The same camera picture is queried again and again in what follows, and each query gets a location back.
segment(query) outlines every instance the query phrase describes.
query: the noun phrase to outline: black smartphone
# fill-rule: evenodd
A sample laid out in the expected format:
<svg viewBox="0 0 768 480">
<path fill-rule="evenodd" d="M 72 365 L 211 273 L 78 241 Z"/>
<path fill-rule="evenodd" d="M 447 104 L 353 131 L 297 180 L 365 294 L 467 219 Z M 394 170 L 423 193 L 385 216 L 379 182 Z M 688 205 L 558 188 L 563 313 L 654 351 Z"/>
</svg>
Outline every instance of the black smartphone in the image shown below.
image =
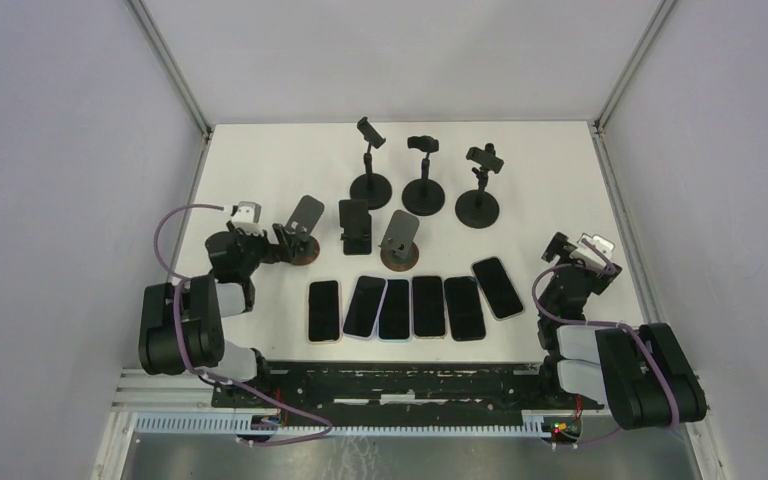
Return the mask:
<svg viewBox="0 0 768 480">
<path fill-rule="evenodd" d="M 313 282 L 307 297 L 307 339 L 313 343 L 340 339 L 340 284 Z"/>
<path fill-rule="evenodd" d="M 378 338 L 410 338 L 410 282 L 407 280 L 387 280 L 387 293 L 378 316 Z"/>
<path fill-rule="evenodd" d="M 496 257 L 472 264 L 472 273 L 484 292 L 484 298 L 490 304 L 493 316 L 499 320 L 513 317 L 525 311 L 508 272 L 502 261 Z"/>
<path fill-rule="evenodd" d="M 383 278 L 358 278 L 349 311 L 346 313 L 346 321 L 343 322 L 343 333 L 353 337 L 371 337 L 386 290 L 387 281 Z"/>
<path fill-rule="evenodd" d="M 446 310 L 443 303 L 443 279 L 413 277 L 413 334 L 418 338 L 446 336 Z"/>
<path fill-rule="evenodd" d="M 443 289 L 446 291 L 446 310 L 449 312 L 452 338 L 458 342 L 484 338 L 487 330 L 484 328 L 484 313 L 481 311 L 475 277 L 447 278 Z"/>
</svg>

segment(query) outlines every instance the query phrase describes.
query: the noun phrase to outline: white tabletop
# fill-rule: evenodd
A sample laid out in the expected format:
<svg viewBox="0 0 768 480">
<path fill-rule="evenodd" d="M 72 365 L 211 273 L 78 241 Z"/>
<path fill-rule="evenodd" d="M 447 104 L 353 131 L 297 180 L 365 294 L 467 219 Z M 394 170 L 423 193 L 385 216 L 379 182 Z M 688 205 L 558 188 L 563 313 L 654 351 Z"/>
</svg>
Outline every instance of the white tabletop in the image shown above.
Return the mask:
<svg viewBox="0 0 768 480">
<path fill-rule="evenodd" d="M 373 169 L 393 186 L 393 198 L 372 212 L 373 253 L 342 254 L 337 203 L 347 199 L 352 180 L 363 173 L 366 144 L 354 124 L 219 125 L 210 144 L 198 184 L 196 203 L 236 204 L 255 201 L 263 206 L 260 224 L 284 223 L 303 195 L 325 204 L 313 232 L 321 254 L 312 265 L 261 265 L 252 277 L 256 288 L 253 312 L 223 319 L 226 339 L 254 347 L 269 360 L 404 361 L 404 362 L 540 362 L 545 352 L 537 340 L 537 311 L 531 301 L 534 277 L 548 267 L 540 255 L 555 232 L 575 240 L 582 232 L 600 234 L 617 244 L 614 261 L 627 266 L 619 233 L 585 122 L 457 122 L 376 123 L 387 139 L 373 150 Z M 418 264 L 397 274 L 382 265 L 378 243 L 390 216 L 404 209 L 401 192 L 420 174 L 422 154 L 408 150 L 412 135 L 431 135 L 440 151 L 431 155 L 431 178 L 446 192 L 439 213 L 420 217 L 415 242 Z M 490 174 L 487 191 L 501 205 L 499 220 L 490 228 L 473 230 L 454 212 L 458 196 L 477 186 L 464 155 L 471 146 L 492 142 L 505 160 L 499 175 Z M 210 269 L 204 241 L 225 228 L 227 217 L 196 211 L 184 234 L 177 270 L 189 276 Z M 525 313 L 503 321 L 493 318 L 482 296 L 487 336 L 474 342 L 411 339 L 381 342 L 373 337 L 343 337 L 332 344 L 307 340 L 307 288 L 312 281 L 340 282 L 345 315 L 361 274 L 383 278 L 470 275 L 470 266 L 497 256 L 526 305 Z M 640 324 L 642 315 L 628 272 L 601 296 L 592 296 L 588 318 Z"/>
</svg>

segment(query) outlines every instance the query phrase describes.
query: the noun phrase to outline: enclosure wall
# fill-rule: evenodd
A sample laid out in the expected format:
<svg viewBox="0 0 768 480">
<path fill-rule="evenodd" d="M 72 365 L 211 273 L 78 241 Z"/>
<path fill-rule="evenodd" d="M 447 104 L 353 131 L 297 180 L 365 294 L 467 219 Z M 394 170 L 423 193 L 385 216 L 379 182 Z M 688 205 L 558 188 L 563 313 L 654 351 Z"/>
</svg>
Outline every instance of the enclosure wall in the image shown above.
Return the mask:
<svg viewBox="0 0 768 480">
<path fill-rule="evenodd" d="M 658 0 L 145 0 L 219 123 L 595 118 Z"/>
<path fill-rule="evenodd" d="M 768 478 L 768 1 L 679 2 L 606 141 L 729 478 Z"/>
<path fill-rule="evenodd" d="M 0 1 L 0 479 L 89 473 L 199 148 L 125 2 Z"/>
</svg>

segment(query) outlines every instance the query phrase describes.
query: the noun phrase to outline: round stand base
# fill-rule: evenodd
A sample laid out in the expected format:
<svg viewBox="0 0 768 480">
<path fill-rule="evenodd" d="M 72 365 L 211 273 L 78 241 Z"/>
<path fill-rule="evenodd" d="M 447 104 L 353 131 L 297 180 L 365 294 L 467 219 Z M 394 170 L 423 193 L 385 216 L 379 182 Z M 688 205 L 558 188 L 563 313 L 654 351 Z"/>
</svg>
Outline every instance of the round stand base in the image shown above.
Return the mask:
<svg viewBox="0 0 768 480">
<path fill-rule="evenodd" d="M 349 188 L 349 198 L 352 200 L 366 200 L 370 210 L 378 210 L 387 205 L 393 196 L 393 187 L 390 182 L 377 173 L 372 174 L 372 189 L 368 189 L 366 175 L 361 175 L 352 182 Z"/>
<path fill-rule="evenodd" d="M 319 241 L 310 237 L 310 240 L 305 245 L 304 253 L 296 256 L 296 258 L 293 259 L 292 264 L 297 267 L 303 267 L 305 265 L 310 265 L 317 258 L 319 258 Z"/>
<path fill-rule="evenodd" d="M 434 180 L 428 181 L 428 190 L 422 195 L 422 179 L 410 182 L 402 191 L 402 204 L 407 211 L 420 217 L 434 215 L 446 203 L 443 187 Z"/>
<path fill-rule="evenodd" d="M 407 272 L 419 261 L 419 247 L 411 244 L 411 251 L 407 258 L 399 258 L 392 250 L 381 249 L 381 263 L 394 272 Z"/>
<path fill-rule="evenodd" d="M 487 228 L 496 223 L 499 218 L 499 202 L 487 192 L 484 192 L 484 202 L 480 207 L 475 206 L 478 190 L 470 190 L 458 198 L 455 204 L 455 214 L 458 220 L 470 228 Z"/>
</svg>

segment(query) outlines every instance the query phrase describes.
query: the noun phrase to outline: phone clamp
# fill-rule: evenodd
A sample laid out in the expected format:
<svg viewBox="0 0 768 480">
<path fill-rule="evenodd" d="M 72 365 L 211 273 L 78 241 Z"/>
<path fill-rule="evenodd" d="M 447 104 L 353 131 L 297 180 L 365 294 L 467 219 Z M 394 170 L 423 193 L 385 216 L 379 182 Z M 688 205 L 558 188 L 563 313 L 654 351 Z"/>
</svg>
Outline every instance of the phone clamp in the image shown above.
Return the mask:
<svg viewBox="0 0 768 480">
<path fill-rule="evenodd" d="M 366 200 L 340 200 L 343 255 L 372 253 L 372 216 Z"/>
<path fill-rule="evenodd" d="M 366 117 L 358 121 L 357 128 L 368 143 L 366 153 L 363 154 L 363 166 L 366 173 L 352 182 L 352 186 L 349 187 L 349 197 L 352 200 L 366 200 L 369 210 L 378 210 L 387 205 L 390 197 L 393 196 L 393 187 L 390 186 L 390 182 L 383 175 L 372 173 L 372 147 L 375 147 L 376 150 L 381 148 L 386 139 L 372 128 Z"/>
<path fill-rule="evenodd" d="M 485 192 L 489 180 L 489 172 L 498 174 L 505 162 L 496 156 L 492 143 L 484 146 L 484 150 L 472 147 L 466 153 L 466 159 L 473 161 L 480 168 L 473 168 L 472 173 L 478 177 L 478 189 L 465 192 L 455 203 L 455 214 L 458 220 L 470 228 L 487 228 L 499 218 L 499 202 L 493 195 Z"/>
<path fill-rule="evenodd" d="M 440 142 L 428 135 L 408 137 L 408 148 L 424 152 L 425 158 L 422 159 L 422 177 L 407 184 L 402 191 L 402 204 L 414 215 L 421 217 L 434 215 L 446 203 L 443 187 L 428 178 L 431 167 L 431 160 L 428 157 L 440 150 Z"/>
<path fill-rule="evenodd" d="M 286 226 L 280 223 L 272 225 L 278 239 L 278 245 L 273 248 L 278 261 L 304 266 L 319 257 L 319 242 L 311 236 L 311 232 L 324 211 L 325 205 L 322 202 L 305 195 L 299 200 Z"/>
<path fill-rule="evenodd" d="M 381 239 L 381 262 L 394 272 L 406 272 L 419 261 L 419 248 L 413 242 L 419 219 L 404 210 L 396 210 Z"/>
</svg>

